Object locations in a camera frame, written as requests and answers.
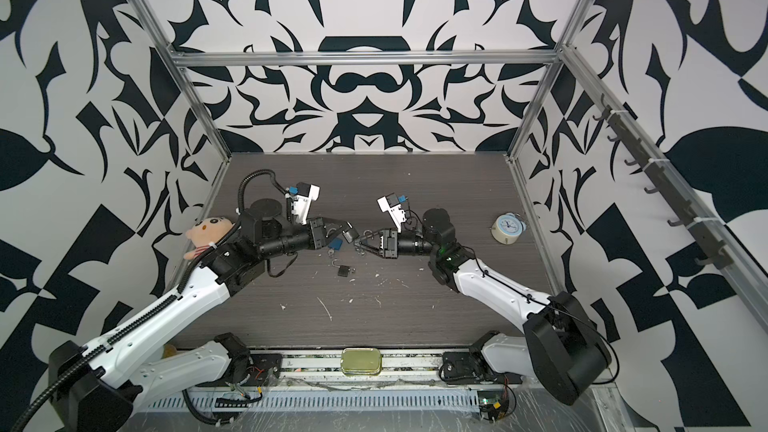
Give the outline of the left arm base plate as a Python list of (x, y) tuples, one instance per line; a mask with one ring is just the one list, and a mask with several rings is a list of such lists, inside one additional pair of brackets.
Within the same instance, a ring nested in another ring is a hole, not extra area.
[(240, 386), (268, 386), (281, 376), (283, 355), (279, 353), (252, 353), (249, 359), (235, 359), (230, 365), (229, 383)]

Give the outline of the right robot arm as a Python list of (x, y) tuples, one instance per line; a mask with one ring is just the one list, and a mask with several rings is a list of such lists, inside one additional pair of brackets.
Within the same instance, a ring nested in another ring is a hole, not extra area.
[(403, 226), (361, 235), (356, 246), (384, 259), (426, 256), (438, 283), (496, 312), (521, 331), (478, 341), (481, 363), (496, 374), (536, 379), (559, 402), (571, 405), (612, 363), (608, 340), (571, 294), (549, 295), (495, 271), (461, 244), (448, 212), (429, 209), (417, 231)]

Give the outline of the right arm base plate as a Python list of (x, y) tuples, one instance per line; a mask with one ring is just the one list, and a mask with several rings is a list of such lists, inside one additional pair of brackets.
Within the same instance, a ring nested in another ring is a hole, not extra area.
[(479, 354), (471, 352), (444, 352), (438, 376), (449, 385), (523, 383), (519, 374), (494, 372)]

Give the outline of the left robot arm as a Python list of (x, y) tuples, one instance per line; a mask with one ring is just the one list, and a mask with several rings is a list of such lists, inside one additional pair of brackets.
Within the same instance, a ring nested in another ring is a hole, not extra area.
[(358, 238), (343, 219), (312, 217), (319, 196), (313, 184), (273, 187), (283, 201), (245, 203), (248, 184), (259, 176), (275, 180), (270, 169), (246, 175), (237, 191), (236, 222), (216, 242), (205, 244), (178, 284), (131, 320), (82, 346), (71, 341), (51, 354), (49, 385), (13, 424), (22, 431), (45, 404), (53, 406), (67, 431), (118, 431), (144, 405), (200, 383), (230, 378), (233, 387), (247, 375), (250, 352), (233, 334), (153, 361), (152, 356), (180, 331), (226, 302), (259, 276), (258, 266), (303, 250), (324, 248), (338, 236)]

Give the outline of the black padlock front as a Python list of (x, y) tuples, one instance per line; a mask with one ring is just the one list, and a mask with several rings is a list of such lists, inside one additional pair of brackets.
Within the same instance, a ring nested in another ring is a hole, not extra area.
[(335, 268), (337, 276), (342, 278), (348, 278), (356, 272), (354, 267), (341, 264), (336, 259), (332, 261), (331, 266)]

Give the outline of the black padlock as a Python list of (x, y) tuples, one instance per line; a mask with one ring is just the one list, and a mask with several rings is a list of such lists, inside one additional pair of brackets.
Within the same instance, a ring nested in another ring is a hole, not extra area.
[(354, 267), (341, 264), (336, 259), (332, 261), (331, 266), (335, 268), (337, 276), (342, 278), (348, 278), (356, 272)]
[(349, 244), (353, 244), (360, 237), (357, 229), (351, 223), (347, 223), (341, 228), (341, 234)]

